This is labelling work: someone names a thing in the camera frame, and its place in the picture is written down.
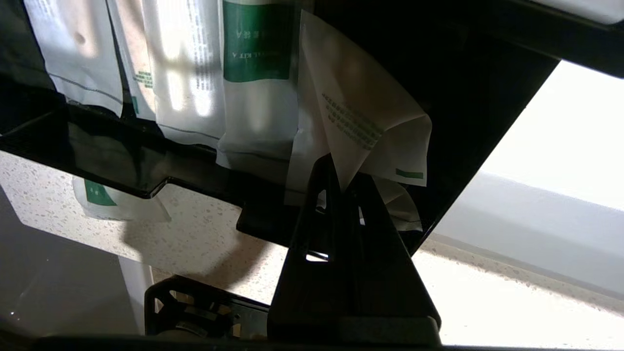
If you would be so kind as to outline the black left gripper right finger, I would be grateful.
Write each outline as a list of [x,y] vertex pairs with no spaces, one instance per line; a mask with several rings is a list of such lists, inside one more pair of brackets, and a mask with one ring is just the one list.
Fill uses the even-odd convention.
[[370,175],[346,191],[354,301],[344,326],[365,342],[439,342],[440,315]]

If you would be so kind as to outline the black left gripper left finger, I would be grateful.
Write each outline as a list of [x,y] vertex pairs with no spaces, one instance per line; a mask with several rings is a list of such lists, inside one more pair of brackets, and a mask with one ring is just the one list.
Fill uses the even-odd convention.
[[349,311],[345,211],[332,156],[314,163],[268,313],[271,340],[330,342]]

